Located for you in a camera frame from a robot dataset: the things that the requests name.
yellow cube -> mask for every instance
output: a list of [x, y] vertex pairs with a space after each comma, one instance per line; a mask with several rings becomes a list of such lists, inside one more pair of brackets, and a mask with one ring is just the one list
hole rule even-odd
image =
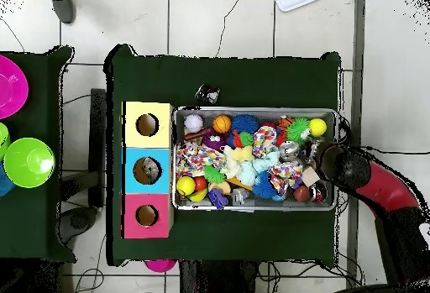
[[169, 149], [171, 111], [169, 103], [125, 102], [125, 146]]

green tablecloth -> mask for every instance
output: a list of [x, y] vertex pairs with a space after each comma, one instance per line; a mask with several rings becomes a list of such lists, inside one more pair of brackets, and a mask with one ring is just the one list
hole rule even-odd
[[60, 72], [71, 58], [72, 48], [60, 47], [48, 54], [3, 53], [23, 71], [29, 84], [24, 106], [2, 120], [11, 140], [31, 137], [44, 141], [55, 153], [55, 171], [33, 189], [13, 188], [0, 197], [0, 257], [73, 261], [73, 254], [56, 234], [60, 205]]
[[202, 83], [221, 89], [217, 106], [338, 107], [338, 54], [322, 59], [192, 59], [138, 57], [118, 45], [105, 61], [107, 74], [107, 258], [320, 259], [333, 265], [334, 210], [329, 212], [176, 211], [167, 239], [120, 238], [121, 101], [202, 105]]

metal tray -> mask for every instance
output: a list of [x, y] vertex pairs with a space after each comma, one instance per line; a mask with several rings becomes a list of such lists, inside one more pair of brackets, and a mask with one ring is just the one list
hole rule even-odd
[[[173, 112], [173, 120], [176, 125], [177, 143], [183, 143], [184, 136], [184, 118], [189, 114], [198, 114], [203, 119], [203, 127], [211, 127], [213, 119], [220, 114], [226, 114], [233, 118], [239, 114], [250, 114], [255, 116], [260, 123], [274, 122], [281, 115], [288, 115], [293, 118], [321, 118], [327, 124], [327, 131], [323, 135], [326, 140], [336, 142], [338, 140], [338, 114], [332, 109], [322, 108], [271, 108], [271, 107], [178, 107]], [[200, 202], [182, 200], [179, 193], [176, 192], [176, 145], [173, 151], [173, 177], [172, 177], [172, 203], [177, 209], [200, 209], [200, 210], [216, 210], [209, 198], [206, 197]], [[242, 212], [253, 212], [254, 210], [264, 211], [329, 211], [334, 208], [337, 200], [338, 189], [329, 182], [321, 181], [326, 189], [327, 196], [321, 202], [299, 202], [294, 197], [288, 196], [284, 201], [272, 201], [263, 199], [251, 192], [249, 198], [246, 199], [243, 205], [235, 206], [228, 205], [224, 210], [235, 210]]]

white ball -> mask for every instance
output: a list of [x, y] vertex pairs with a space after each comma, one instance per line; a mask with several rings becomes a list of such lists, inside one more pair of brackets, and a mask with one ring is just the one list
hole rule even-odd
[[184, 125], [190, 133], [196, 133], [201, 128], [203, 128], [203, 119], [200, 115], [187, 115], [185, 118]]

green bowl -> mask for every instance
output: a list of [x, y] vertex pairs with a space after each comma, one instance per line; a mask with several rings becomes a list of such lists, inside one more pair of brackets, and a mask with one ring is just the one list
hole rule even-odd
[[35, 188], [43, 185], [55, 168], [52, 150], [33, 138], [14, 141], [4, 155], [4, 171], [15, 185]]
[[6, 125], [0, 123], [0, 161], [3, 160], [10, 145], [9, 131]]

